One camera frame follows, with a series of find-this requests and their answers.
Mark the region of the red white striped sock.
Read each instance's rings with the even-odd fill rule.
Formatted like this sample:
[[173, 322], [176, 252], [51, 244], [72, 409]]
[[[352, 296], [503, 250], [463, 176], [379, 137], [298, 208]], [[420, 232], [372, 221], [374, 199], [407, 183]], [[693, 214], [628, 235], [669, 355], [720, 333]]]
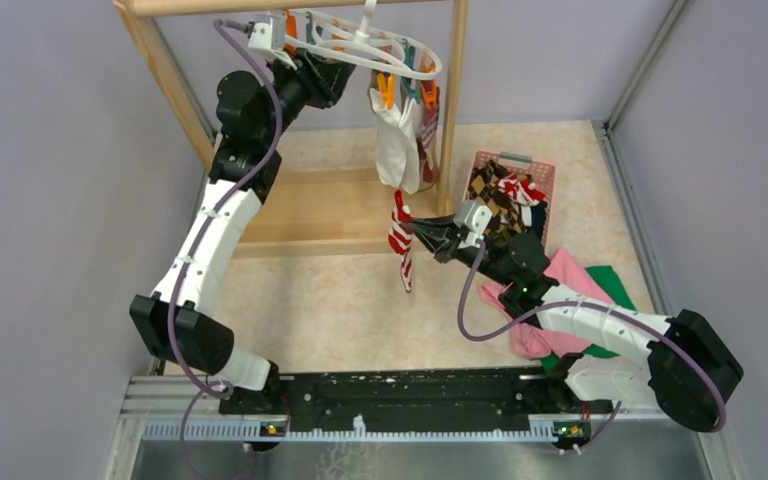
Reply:
[[412, 260], [412, 240], [413, 232], [407, 224], [412, 221], [409, 207], [405, 204], [403, 192], [396, 190], [394, 192], [394, 206], [391, 211], [391, 224], [388, 231], [388, 243], [393, 252], [399, 257], [400, 278], [406, 293], [412, 291], [413, 283], [413, 260]]

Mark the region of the white round clip hanger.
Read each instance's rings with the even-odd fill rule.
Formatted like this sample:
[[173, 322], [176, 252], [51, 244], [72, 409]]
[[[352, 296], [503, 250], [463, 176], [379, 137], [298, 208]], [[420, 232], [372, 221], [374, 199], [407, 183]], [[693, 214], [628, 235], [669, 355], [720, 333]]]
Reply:
[[310, 8], [273, 11], [281, 13], [286, 24], [284, 54], [276, 59], [287, 63], [305, 51], [350, 63], [372, 73], [371, 88], [376, 90], [376, 74], [391, 73], [396, 77], [394, 105], [402, 109], [414, 98], [423, 107], [435, 101], [440, 107], [440, 56], [414, 38], [373, 27], [376, 7], [375, 1], [367, 1], [358, 22]]

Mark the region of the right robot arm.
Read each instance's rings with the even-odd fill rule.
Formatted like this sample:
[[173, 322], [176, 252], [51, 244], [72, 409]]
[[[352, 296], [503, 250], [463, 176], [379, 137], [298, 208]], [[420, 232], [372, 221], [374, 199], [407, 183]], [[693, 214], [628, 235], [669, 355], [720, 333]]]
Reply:
[[499, 283], [499, 301], [516, 325], [569, 334], [611, 352], [588, 360], [565, 354], [561, 374], [546, 385], [549, 404], [572, 412], [584, 401], [612, 400], [658, 407], [679, 425], [722, 430], [726, 403], [744, 370], [709, 321], [683, 309], [646, 314], [597, 300], [548, 275], [540, 239], [518, 233], [503, 245], [486, 241], [452, 216], [406, 222], [440, 263], [456, 260]]

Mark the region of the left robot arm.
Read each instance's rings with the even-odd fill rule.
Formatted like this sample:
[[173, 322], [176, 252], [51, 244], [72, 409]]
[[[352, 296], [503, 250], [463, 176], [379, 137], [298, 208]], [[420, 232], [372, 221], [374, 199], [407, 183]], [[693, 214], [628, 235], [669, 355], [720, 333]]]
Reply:
[[237, 346], [213, 318], [219, 283], [275, 183], [281, 135], [304, 108], [334, 106], [354, 70], [302, 51], [289, 65], [231, 72], [216, 87], [221, 137], [202, 203], [167, 273], [129, 307], [149, 353], [178, 364], [206, 395], [227, 399], [243, 389], [243, 401], [262, 414], [279, 404], [276, 366]]

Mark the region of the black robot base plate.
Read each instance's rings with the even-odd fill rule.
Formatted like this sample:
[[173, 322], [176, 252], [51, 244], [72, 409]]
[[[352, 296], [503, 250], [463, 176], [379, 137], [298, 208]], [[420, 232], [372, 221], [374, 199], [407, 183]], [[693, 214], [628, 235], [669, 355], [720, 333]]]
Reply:
[[293, 432], [524, 432], [540, 414], [607, 414], [608, 400], [578, 399], [539, 367], [283, 373], [261, 392], [237, 387], [222, 415], [286, 415]]

